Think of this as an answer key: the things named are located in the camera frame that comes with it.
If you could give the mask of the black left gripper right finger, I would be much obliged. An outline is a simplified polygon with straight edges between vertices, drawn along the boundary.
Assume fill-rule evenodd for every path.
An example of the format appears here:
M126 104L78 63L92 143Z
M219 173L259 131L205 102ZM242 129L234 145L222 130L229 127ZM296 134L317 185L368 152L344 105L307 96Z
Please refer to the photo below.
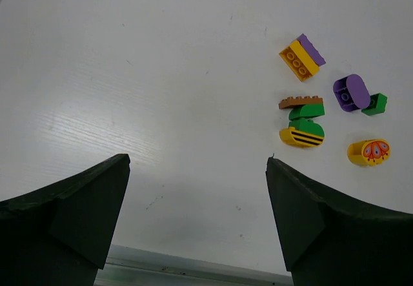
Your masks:
M319 183L276 158L266 179L294 285L411 285L412 215Z

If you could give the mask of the yellow butterfly lego brick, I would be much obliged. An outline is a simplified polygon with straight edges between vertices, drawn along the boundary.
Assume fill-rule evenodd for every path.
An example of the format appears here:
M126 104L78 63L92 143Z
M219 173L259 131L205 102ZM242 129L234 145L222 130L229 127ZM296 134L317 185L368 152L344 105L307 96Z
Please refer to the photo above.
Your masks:
M368 139L352 143L347 149L349 161L360 167L382 164L391 154L390 145L384 139Z

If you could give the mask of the yellow striped lego brick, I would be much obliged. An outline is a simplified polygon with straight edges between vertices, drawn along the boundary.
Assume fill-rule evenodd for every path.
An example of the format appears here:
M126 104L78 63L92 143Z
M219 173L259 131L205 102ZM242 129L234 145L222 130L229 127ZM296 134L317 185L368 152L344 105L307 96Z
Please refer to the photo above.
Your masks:
M294 127L284 128L280 130L279 137L283 143L293 147L301 148L318 147L324 141L324 137L322 136L317 136L296 130Z

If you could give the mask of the green rounded lego brick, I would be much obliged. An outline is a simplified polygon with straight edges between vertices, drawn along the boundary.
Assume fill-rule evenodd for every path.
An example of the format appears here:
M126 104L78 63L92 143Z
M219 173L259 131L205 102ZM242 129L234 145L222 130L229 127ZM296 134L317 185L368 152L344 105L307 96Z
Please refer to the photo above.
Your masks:
M311 119L299 118L299 119L291 120L288 126L294 127L298 131L306 132L308 134L313 134L315 136L319 136L319 137L325 136L323 127Z

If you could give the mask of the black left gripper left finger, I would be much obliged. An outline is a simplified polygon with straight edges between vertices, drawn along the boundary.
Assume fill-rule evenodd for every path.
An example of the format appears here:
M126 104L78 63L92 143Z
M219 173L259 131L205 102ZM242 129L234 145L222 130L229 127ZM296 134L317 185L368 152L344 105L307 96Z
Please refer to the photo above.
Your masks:
M130 176L128 154L1 202L1 285L93 285Z

